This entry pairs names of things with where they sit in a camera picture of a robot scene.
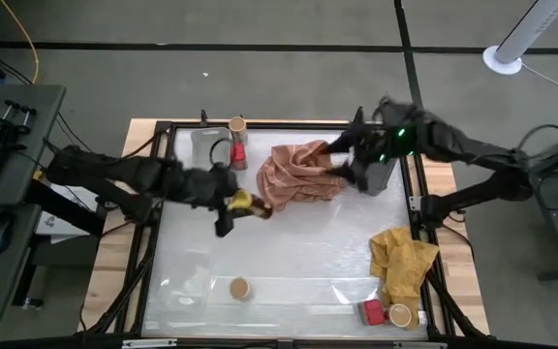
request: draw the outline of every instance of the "round lid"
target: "round lid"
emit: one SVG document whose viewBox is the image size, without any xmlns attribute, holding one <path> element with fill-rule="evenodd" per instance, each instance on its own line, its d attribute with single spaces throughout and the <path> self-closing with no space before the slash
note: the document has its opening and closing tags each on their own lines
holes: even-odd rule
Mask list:
<svg viewBox="0 0 558 349">
<path fill-rule="evenodd" d="M 249 294 L 249 283 L 242 277 L 238 277 L 230 284 L 230 293 L 237 300 L 247 297 Z"/>
<path fill-rule="evenodd" d="M 245 129 L 245 127 L 247 126 L 247 122 L 242 117 L 237 116 L 237 117 L 233 117 L 230 120 L 229 125 L 230 125 L 230 130 L 234 132 L 240 132 Z"/>
<path fill-rule="evenodd" d="M 405 328 L 411 323 L 411 320 L 413 320 L 413 315 L 408 306 L 404 304 L 394 304 L 388 310 L 388 319 L 393 325 L 399 328 Z"/>
</svg>

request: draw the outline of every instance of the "wooden table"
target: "wooden table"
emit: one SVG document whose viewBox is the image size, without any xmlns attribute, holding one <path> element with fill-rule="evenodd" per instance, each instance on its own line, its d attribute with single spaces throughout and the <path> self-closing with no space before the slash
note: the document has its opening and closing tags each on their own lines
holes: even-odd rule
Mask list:
<svg viewBox="0 0 558 349">
<path fill-rule="evenodd" d="M 144 142 L 149 140 L 153 133 L 154 127 L 159 119 L 132 119 L 129 126 L 128 136 L 124 144 L 122 154 L 127 154 L 133 149 L 138 148 Z M 198 119 L 174 119 L 173 121 L 199 122 Z M 295 122 L 294 120 L 251 120 L 250 122 Z M 311 120 L 300 121 L 307 123 L 345 123 L 345 121 L 328 121 L 328 120 Z M 150 147 L 144 149 L 139 155 L 149 155 Z M 430 194 L 445 195 L 455 191 L 455 181 L 450 164 L 435 163 L 423 158 L 427 186 Z M 412 159 L 409 160 L 409 169 L 411 170 L 411 182 L 416 195 L 419 194 L 417 185 L 417 174 Z M 121 213 L 111 213 L 108 217 L 105 229 L 117 226 L 123 222 Z M 456 231 L 466 236 L 464 224 L 447 220 L 446 224 Z M 100 316 L 108 309 L 117 294 L 122 288 L 126 266 L 128 263 L 129 252 L 131 248 L 134 227 L 128 226 L 122 228 L 101 241 L 94 270 L 90 280 L 87 296 L 85 298 L 85 306 L 82 311 L 82 317 L 87 327 L 91 327 Z M 144 232 L 144 239 L 141 244 L 141 252 L 139 258 L 143 256 L 147 236 L 149 232 Z M 449 293 L 453 296 L 462 311 L 471 319 L 473 324 L 482 332 L 488 333 L 488 325 L 481 301 L 481 291 L 475 272 L 475 265 L 471 256 L 471 250 L 460 237 L 447 229 L 439 229 L 437 231 L 439 246 L 441 249 L 441 258 Z M 431 290 L 432 303 L 434 306 L 434 314 L 436 324 L 441 332 L 443 332 L 443 320 L 441 307 L 436 297 L 436 293 Z M 132 295 L 129 304 L 129 313 L 125 330 L 132 325 L 135 317 L 135 309 L 137 308 L 138 291 Z"/>
</svg>

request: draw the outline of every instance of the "brown cup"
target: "brown cup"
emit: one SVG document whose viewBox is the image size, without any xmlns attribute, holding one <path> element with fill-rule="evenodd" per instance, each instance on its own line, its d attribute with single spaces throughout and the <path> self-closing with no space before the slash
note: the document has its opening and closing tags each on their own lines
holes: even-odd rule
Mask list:
<svg viewBox="0 0 558 349">
<path fill-rule="evenodd" d="M 233 117 L 228 123 L 230 131 L 235 141 L 241 141 L 243 144 L 247 145 L 249 137 L 247 135 L 247 121 L 242 116 Z"/>
</svg>

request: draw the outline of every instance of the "pink cloth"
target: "pink cloth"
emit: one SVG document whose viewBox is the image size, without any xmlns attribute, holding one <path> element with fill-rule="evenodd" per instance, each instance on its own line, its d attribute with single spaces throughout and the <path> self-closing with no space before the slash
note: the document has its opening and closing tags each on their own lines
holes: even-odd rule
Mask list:
<svg viewBox="0 0 558 349">
<path fill-rule="evenodd" d="M 340 177 L 325 174 L 330 155 L 320 155 L 325 141 L 302 145 L 277 145 L 258 171 L 258 188 L 263 198 L 278 211 L 287 201 L 313 203 L 330 201 L 346 188 Z"/>
</svg>

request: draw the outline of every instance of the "desk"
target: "desk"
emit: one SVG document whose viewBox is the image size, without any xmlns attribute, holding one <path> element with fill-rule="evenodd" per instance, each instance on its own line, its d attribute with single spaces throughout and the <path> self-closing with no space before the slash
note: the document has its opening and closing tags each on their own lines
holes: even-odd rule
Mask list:
<svg viewBox="0 0 558 349">
<path fill-rule="evenodd" d="M 123 154 L 130 152 L 152 137 L 157 119 L 133 119 L 129 127 L 128 136 L 124 146 Z M 177 119 L 174 121 L 199 122 L 198 119 Z M 281 122 L 282 120 L 253 120 L 252 122 Z M 328 121 L 311 121 L 311 123 L 327 123 Z M 149 155 L 149 147 L 141 155 Z M 455 190 L 453 173 L 449 164 L 439 164 L 424 159 L 425 173 L 430 193 L 446 194 Z M 417 178 L 414 174 L 414 166 L 409 166 L 414 191 L 417 188 Z M 111 215 L 108 217 L 106 229 L 121 222 L 121 216 Z M 464 225 L 446 222 L 449 226 L 465 233 Z M 133 227 L 127 227 L 121 231 L 105 237 L 100 244 L 96 258 L 94 271 L 92 273 L 89 289 L 85 299 L 85 307 L 82 312 L 83 319 L 88 327 L 92 326 L 103 312 L 107 310 L 121 289 L 128 263 L 129 251 L 133 242 Z M 475 272 L 475 266 L 471 258 L 468 246 L 453 233 L 440 229 L 437 232 L 441 247 L 443 269 L 447 278 L 449 292 L 455 298 L 465 314 L 473 321 L 478 329 L 487 333 L 488 327 L 485 313 L 481 302 L 481 292 Z M 141 252 L 143 254 L 144 244 L 148 232 L 144 232 L 141 241 Z M 125 330 L 133 324 L 135 310 L 137 309 L 138 295 L 135 292 L 128 307 L 128 316 Z M 440 314 L 440 304 L 433 294 L 434 312 Z M 437 326 L 442 330 L 442 320 L 437 316 Z"/>
<path fill-rule="evenodd" d="M 32 257 L 37 250 L 37 244 L 32 236 L 41 209 L 89 233 L 98 235 L 103 228 L 102 217 L 80 208 L 41 182 L 32 179 L 37 165 L 26 157 L 40 160 L 45 148 L 43 139 L 48 138 L 50 134 L 64 93 L 63 86 L 0 85 L 0 117 L 8 108 L 5 105 L 6 100 L 30 106 L 38 111 L 37 115 L 28 119 L 27 126 L 31 132 L 18 138 L 18 143 L 25 145 L 26 149 L 7 154 L 8 159 L 0 174 L 0 211 L 9 209 L 15 214 L 12 242 L 8 249 L 0 254 L 0 318 L 10 304 L 10 294 L 14 289 L 16 292 L 13 305 L 23 305 L 25 301 L 36 267 Z M 20 125 L 24 117 L 21 111 L 11 111 L 7 120 Z"/>
</svg>

